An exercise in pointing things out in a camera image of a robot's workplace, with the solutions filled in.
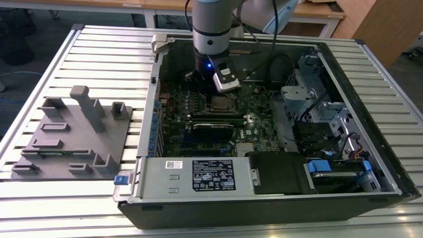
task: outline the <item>black cable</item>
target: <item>black cable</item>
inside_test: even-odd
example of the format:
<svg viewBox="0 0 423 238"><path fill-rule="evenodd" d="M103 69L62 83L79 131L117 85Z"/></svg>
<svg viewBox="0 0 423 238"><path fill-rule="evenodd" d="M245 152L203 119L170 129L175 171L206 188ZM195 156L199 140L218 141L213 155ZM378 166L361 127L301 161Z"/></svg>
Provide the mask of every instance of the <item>black cable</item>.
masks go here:
<svg viewBox="0 0 423 238"><path fill-rule="evenodd" d="M191 0L187 0L187 2L186 2L186 23L187 23L189 30L193 31L193 26L191 26L190 21L189 21L189 13L187 13L190 1Z"/></svg>
<svg viewBox="0 0 423 238"><path fill-rule="evenodd" d="M297 143L297 140L294 140L294 139L290 139L289 137L286 137L285 135L281 135L286 140L290 140L290 141L293 141L293 142L295 142Z"/></svg>
<svg viewBox="0 0 423 238"><path fill-rule="evenodd" d="M245 31L247 31L247 33L251 35L251 37L254 38L254 40L255 40L255 41L258 42L258 44L259 44L259 50L258 50L258 51L253 51L253 52L250 53L250 55L262 53L262 48L263 48L263 47L262 47L262 42L259 41L258 37L253 34L253 32L247 29L245 23L242 23L242 22L238 20L238 18L237 18L237 16L235 16L234 13L233 13L233 16L234 16L234 19L235 19L237 23L243 27Z"/></svg>
<svg viewBox="0 0 423 238"><path fill-rule="evenodd" d="M266 75L265 75L265 80L267 83L270 83L273 80L271 80L271 77L270 77L270 73L271 73L271 67L273 67L273 64L275 62L275 59L278 59L279 57L285 58L289 63L291 64L291 67L293 67L293 71L295 71L295 63L294 63L294 60L291 59L291 57L285 53L285 52L278 52L271 58L270 60L267 61L266 63Z"/></svg>
<svg viewBox="0 0 423 238"><path fill-rule="evenodd" d="M167 15L167 17L171 18L171 19L178 19L181 16L170 16L170 15Z"/></svg>
<svg viewBox="0 0 423 238"><path fill-rule="evenodd" d="M340 152L338 152L338 155L337 155L337 160L341 160L341 159L342 159L342 157L344 157L344 151L345 151L345 148L346 148L346 145L348 145L349 138L350 138L352 136L354 136L354 135L357 135L357 133L356 133L356 132L350 132L349 135L346 136L345 141L344 141L344 144L342 144L342 146L340 147Z"/></svg>
<svg viewBox="0 0 423 238"><path fill-rule="evenodd" d="M277 38L278 38L278 30L279 30L279 15L278 15L278 6L277 6L277 0L273 0L273 5L274 5L274 12L275 12L275 33L274 33L274 41L273 41L273 48L270 51L269 56L266 57L266 59L257 65L257 67L250 70L247 72L247 77L255 72L258 71L259 68L262 68L262 66L266 64L266 62L270 60L270 58L273 57L273 52L275 49L275 45L277 45Z"/></svg>
<svg viewBox="0 0 423 238"><path fill-rule="evenodd" d="M325 93L318 97L318 99L316 100L316 102L310 105L310 107L307 108L307 110L303 112L302 116L299 117L299 121L302 121L305 119L305 116L307 115L307 113L310 113L310 111L316 108L316 106L322 102L322 100L325 99L325 97L329 95L329 92L325 91Z"/></svg>
<svg viewBox="0 0 423 238"><path fill-rule="evenodd" d="M238 8L237 8L237 18L238 18L238 20L241 21L241 22L243 22L243 20L242 20L242 12L243 12L243 6L245 6L245 2L246 2L247 0L243 0L243 1L241 1L241 4L239 4L239 6L238 6Z"/></svg>

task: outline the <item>white label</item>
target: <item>white label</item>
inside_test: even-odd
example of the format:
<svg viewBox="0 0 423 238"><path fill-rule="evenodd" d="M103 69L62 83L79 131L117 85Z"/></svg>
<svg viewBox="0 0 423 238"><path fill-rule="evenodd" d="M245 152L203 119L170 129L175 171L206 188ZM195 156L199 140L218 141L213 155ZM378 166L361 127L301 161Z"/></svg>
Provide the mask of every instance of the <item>white label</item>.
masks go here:
<svg viewBox="0 0 423 238"><path fill-rule="evenodd" d="M123 6L142 7L142 5L141 5L141 4L123 4Z"/></svg>
<svg viewBox="0 0 423 238"><path fill-rule="evenodd" d="M166 168L167 169L182 169L183 162L182 161L166 161Z"/></svg>
<svg viewBox="0 0 423 238"><path fill-rule="evenodd" d="M340 18L340 19L342 19L342 18L344 18L344 16L329 15L329 18Z"/></svg>

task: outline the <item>gray plastic mount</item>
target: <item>gray plastic mount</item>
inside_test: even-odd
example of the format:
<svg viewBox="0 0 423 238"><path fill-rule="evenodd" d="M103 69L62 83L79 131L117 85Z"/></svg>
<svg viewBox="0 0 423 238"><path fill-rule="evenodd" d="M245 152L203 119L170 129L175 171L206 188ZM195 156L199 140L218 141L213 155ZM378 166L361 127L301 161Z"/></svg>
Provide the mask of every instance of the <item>gray plastic mount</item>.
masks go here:
<svg viewBox="0 0 423 238"><path fill-rule="evenodd" d="M14 179L114 179L133 108L123 102L102 106L89 92L87 86L74 86L79 106L66 105L62 98L46 99L46 116L14 165Z"/></svg>

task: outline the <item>motherboard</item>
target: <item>motherboard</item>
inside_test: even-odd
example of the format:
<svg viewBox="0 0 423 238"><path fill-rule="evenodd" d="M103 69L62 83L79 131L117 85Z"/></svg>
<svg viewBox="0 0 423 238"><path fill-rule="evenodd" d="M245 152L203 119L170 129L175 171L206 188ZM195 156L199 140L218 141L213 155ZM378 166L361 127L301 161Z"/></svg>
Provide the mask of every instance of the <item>motherboard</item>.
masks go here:
<svg viewBox="0 0 423 238"><path fill-rule="evenodd" d="M279 151L270 101L255 83L227 94L207 94L162 84L165 157L237 157Z"/></svg>

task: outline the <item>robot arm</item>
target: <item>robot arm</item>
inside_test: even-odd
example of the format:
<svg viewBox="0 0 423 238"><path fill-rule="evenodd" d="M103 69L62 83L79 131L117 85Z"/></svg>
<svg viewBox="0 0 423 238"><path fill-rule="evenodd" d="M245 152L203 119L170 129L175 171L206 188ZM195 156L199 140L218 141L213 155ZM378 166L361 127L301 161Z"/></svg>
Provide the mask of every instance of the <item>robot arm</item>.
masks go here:
<svg viewBox="0 0 423 238"><path fill-rule="evenodd" d="M229 54L233 13L242 21L275 33L274 0L195 0L193 31L197 58L197 73L213 78L218 92L225 93L239 86L239 75ZM275 0L281 32L289 22L298 0Z"/></svg>

